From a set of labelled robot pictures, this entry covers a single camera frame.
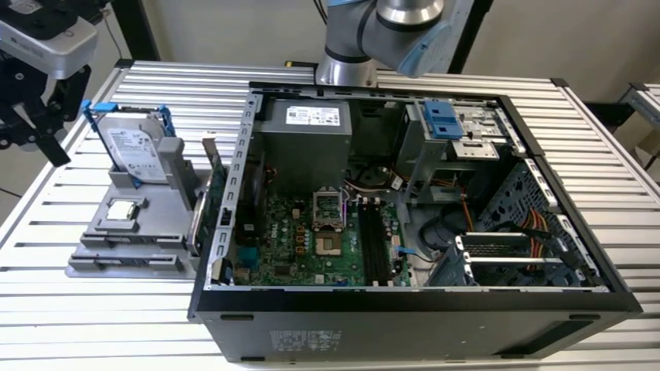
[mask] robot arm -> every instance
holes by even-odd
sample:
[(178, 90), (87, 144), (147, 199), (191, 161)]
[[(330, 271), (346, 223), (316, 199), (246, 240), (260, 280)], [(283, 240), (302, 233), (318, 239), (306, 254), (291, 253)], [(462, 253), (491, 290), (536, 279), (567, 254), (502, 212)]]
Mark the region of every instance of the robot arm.
[(316, 83), (375, 87), (374, 60), (408, 77), (427, 73), (451, 33), (443, 7), (444, 0), (328, 0)]
[[(0, 0), (0, 149), (38, 148), (55, 166), (70, 162), (58, 138), (80, 109), (98, 43), (94, 24), (107, 3)], [(58, 83), (44, 104), (50, 77)]]

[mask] ram slot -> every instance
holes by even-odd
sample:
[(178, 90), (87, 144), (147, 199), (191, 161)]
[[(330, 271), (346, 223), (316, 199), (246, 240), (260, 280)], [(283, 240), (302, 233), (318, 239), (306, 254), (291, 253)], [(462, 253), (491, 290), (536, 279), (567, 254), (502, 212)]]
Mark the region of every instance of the ram slot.
[(379, 206), (371, 203), (360, 205), (358, 210), (367, 286), (374, 285), (375, 282), (386, 286), (390, 281), (390, 262), (379, 210)]

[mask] power supply label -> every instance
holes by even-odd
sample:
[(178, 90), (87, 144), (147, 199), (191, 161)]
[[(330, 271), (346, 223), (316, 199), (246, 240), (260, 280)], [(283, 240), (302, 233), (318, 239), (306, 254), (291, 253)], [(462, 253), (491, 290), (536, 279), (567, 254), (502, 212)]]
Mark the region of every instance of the power supply label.
[(278, 352), (334, 352), (342, 340), (342, 330), (271, 331), (272, 348)]
[(143, 182), (166, 181), (166, 172), (150, 135), (144, 131), (123, 128), (108, 129), (107, 133), (126, 171)]
[(292, 106), (287, 108), (287, 124), (340, 126), (339, 108)]

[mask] white wall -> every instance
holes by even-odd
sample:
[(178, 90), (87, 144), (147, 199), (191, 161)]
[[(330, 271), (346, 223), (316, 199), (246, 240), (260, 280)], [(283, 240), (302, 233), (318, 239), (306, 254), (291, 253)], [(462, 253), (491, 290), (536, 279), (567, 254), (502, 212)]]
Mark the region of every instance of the white wall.
[[(115, 16), (111, 15), (107, 20), (112, 33), (115, 34), (116, 41), (120, 45), (124, 58), (130, 58), (124, 36), (122, 35), (122, 30), (116, 23)], [(115, 66), (115, 62), (119, 59), (119, 52), (116, 51), (115, 44), (112, 43), (112, 39), (103, 22), (98, 25), (98, 31), (99, 44), (92, 63), (90, 64), (92, 67), (92, 76), (90, 77), (90, 84), (84, 92), (86, 98), (91, 98), (96, 94), (96, 91), (99, 90), (112, 67)], [(0, 151), (0, 173), (3, 174), (0, 187), (23, 194), (28, 189), (30, 184), (32, 184), (39, 171), (42, 171), (46, 162), (47, 161), (42, 152), (24, 152), (15, 145), (6, 151)], [(7, 215), (10, 215), (18, 201), (19, 199), (16, 197), (0, 192), (0, 223), (7, 218)]]
[(282, 66), (323, 57), (312, 0), (144, 0), (144, 8), (164, 60)]
[[(312, 0), (144, 3), (164, 60), (282, 65), (323, 56)], [(495, 0), (464, 73), (563, 77), (584, 99), (615, 99), (660, 64), (659, 14), (658, 0)]]
[(660, 66), (660, 1), (495, 0), (464, 73), (562, 77), (616, 100)]

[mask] aluminum table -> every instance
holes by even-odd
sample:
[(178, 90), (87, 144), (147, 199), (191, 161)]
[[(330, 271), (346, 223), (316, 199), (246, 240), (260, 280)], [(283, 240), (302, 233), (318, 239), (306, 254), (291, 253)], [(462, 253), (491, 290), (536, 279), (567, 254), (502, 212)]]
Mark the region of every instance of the aluminum table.
[[(248, 81), (312, 83), (312, 69), (136, 62), (115, 68), (95, 101), (167, 104), (186, 154), (208, 167), (200, 138), (216, 133), (228, 162)], [(570, 87), (547, 79), (380, 72), (380, 86), (507, 94), (644, 307), (644, 314), (543, 360), (230, 364), (187, 322), (191, 281), (64, 275), (107, 191), (111, 161), (83, 120), (66, 139), (71, 164), (47, 165), (0, 228), (0, 363), (12, 369), (530, 369), (660, 368), (660, 190)]]

